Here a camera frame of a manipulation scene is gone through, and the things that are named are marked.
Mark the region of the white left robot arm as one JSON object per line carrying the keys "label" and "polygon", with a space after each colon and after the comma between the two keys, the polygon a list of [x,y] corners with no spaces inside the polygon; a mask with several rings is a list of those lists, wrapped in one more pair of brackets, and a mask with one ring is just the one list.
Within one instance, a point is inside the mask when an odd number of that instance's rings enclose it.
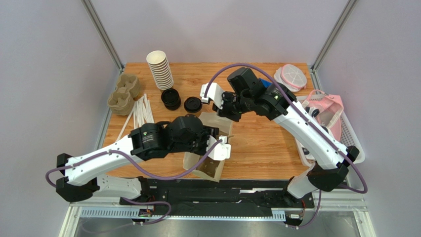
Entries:
{"label": "white left robot arm", "polygon": [[72,157],[60,154],[56,167],[63,177],[55,183],[56,192],[68,202],[91,197],[124,197],[136,199],[146,195],[143,178],[117,178],[106,173],[171,153],[193,153],[203,158],[222,161],[230,157],[227,136],[220,136],[217,127],[205,126],[194,115],[177,117],[174,121],[146,123],[112,145],[87,155]]}

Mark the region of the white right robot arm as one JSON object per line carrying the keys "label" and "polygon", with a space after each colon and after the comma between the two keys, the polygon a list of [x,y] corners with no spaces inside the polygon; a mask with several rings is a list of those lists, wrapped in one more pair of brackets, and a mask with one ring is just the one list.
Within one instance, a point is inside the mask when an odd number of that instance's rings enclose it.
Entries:
{"label": "white right robot arm", "polygon": [[202,85],[202,102],[214,102],[220,117],[239,121],[242,114],[255,112],[288,131],[314,156],[307,171],[293,177],[285,192],[302,198],[317,189],[330,192],[341,186],[349,167],[359,155],[355,146],[345,146],[322,128],[304,109],[296,96],[260,68],[236,63],[218,71]]}

